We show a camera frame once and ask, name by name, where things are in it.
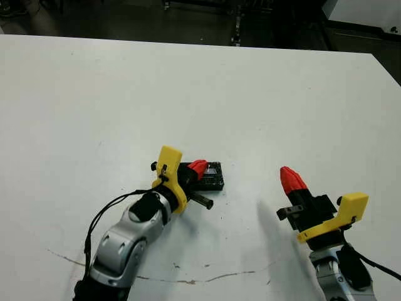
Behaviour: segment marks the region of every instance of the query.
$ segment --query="yellow 3d-printed part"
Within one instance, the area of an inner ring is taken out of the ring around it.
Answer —
[[[302,231],[297,235],[299,242],[304,243],[311,238],[338,230],[347,224],[360,221],[368,203],[369,196],[364,193],[350,193],[341,198],[340,208],[335,218],[324,221],[312,228]]]
[[[164,182],[163,185],[169,188],[175,195],[178,201],[178,208],[175,213],[181,213],[187,207],[187,196],[178,184],[177,171],[180,165],[182,153],[173,147],[164,145],[160,151],[159,159],[157,160],[156,173],[157,179],[152,183],[152,187],[159,185],[161,182],[160,175],[169,180]]]

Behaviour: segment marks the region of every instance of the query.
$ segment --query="white table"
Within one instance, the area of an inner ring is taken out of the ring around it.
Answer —
[[[221,161],[226,185],[168,225],[130,300],[324,300],[276,217],[283,165],[332,201],[369,194],[347,238],[401,272],[401,88],[372,55],[0,36],[0,60],[1,300],[71,300],[83,267],[62,256],[83,262],[94,214],[150,187],[164,144]],[[399,300],[368,269],[378,300]]]

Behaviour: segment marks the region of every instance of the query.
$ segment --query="black arm segment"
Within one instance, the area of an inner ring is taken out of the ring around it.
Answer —
[[[130,289],[109,287],[91,277],[85,277],[76,283],[73,301],[127,301]]]

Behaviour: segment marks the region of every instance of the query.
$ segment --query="black bolt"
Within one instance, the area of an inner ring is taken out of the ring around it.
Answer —
[[[156,170],[156,165],[157,165],[157,162],[156,162],[156,161],[153,162],[153,163],[150,165],[150,169],[151,169],[152,171],[155,171],[155,170]]]

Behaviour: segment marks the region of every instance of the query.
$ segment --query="wire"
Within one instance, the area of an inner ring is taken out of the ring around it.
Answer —
[[[107,205],[104,206],[98,212],[98,214],[95,215],[95,217],[92,219],[92,222],[89,225],[88,233],[86,234],[86,238],[85,238],[85,248],[83,250],[83,252],[85,254],[85,274],[84,274],[84,278],[89,276],[90,259],[91,259],[91,234],[92,234],[93,230],[95,229],[96,225],[98,224],[98,222],[99,222],[100,218],[102,217],[102,215],[107,210],[109,210],[111,207],[113,207],[113,206],[115,206],[117,204],[120,204],[122,201],[127,199],[129,196],[149,193],[149,192],[154,191],[155,189],[157,189],[159,186],[163,185],[164,182],[165,182],[165,178],[162,178],[162,181],[160,182],[160,184],[155,186],[155,187],[153,187],[153,188],[150,188],[148,190],[137,189],[135,191],[132,191],[131,193],[123,194],[123,195],[113,199],[109,203],[107,203]]]
[[[401,275],[398,274],[397,272],[384,267],[383,265],[379,265],[378,263],[366,258],[365,256],[363,256],[361,253],[357,252],[345,239],[345,235],[344,235],[344,231],[345,230],[341,230],[341,235],[343,237],[343,241],[345,246],[351,250],[352,252],[354,252],[354,254],[356,254],[357,257],[359,257],[359,259],[363,260],[365,263],[367,263],[368,265],[374,267],[374,268],[378,268],[379,270],[381,270],[382,272],[385,272],[387,274],[389,274],[390,276],[393,276],[394,278],[398,279],[401,281]]]

